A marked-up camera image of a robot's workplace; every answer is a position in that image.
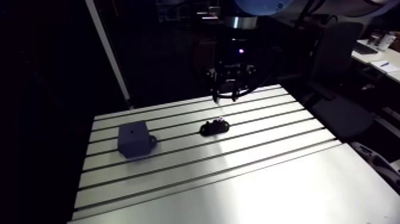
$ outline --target aluminum table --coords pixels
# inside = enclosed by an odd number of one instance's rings
[[[203,137],[216,117],[227,133]],[[126,160],[118,126],[158,145]],[[400,223],[400,197],[280,85],[95,117],[71,223]]]

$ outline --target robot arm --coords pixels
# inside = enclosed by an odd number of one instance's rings
[[[249,15],[272,15],[280,12],[300,13],[308,0],[232,0],[237,12]],[[319,0],[310,13],[347,17],[378,16],[394,7],[398,0]]]

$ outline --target metal frame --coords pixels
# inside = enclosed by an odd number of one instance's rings
[[[103,24],[101,22],[99,13],[97,11],[97,7],[94,3],[94,0],[85,0],[87,8],[89,9],[90,16],[92,17],[93,23],[95,24],[97,33],[100,37],[101,43],[103,44],[104,51],[107,54],[108,60],[110,61],[112,70],[114,72],[115,78],[117,79],[118,85],[120,86],[121,92],[129,106],[129,91],[126,88],[125,81],[121,74],[120,68],[118,66],[117,60],[115,59],[115,55],[113,49],[111,48],[110,42],[108,41],[107,35],[105,33]]]

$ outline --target black plastic part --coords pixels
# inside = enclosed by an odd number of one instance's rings
[[[200,127],[200,135],[211,136],[221,133],[225,133],[229,130],[229,123],[224,120],[214,120],[212,123],[206,122],[206,124]]]

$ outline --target black object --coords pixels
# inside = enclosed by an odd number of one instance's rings
[[[223,119],[215,119],[212,123],[206,122],[206,124],[200,127],[200,135],[211,136],[220,133],[225,133],[229,130],[229,123]]]
[[[354,45],[354,51],[359,54],[377,54],[378,52],[372,48],[369,48],[361,43],[356,42]]]
[[[149,134],[146,122],[140,121],[120,126],[118,151],[125,158],[148,155],[156,144],[157,139]]]
[[[335,136],[349,141],[366,131],[373,116],[358,104],[340,94],[351,52],[362,24],[337,23],[324,30],[314,53],[310,80],[311,93],[302,96],[304,106]]]

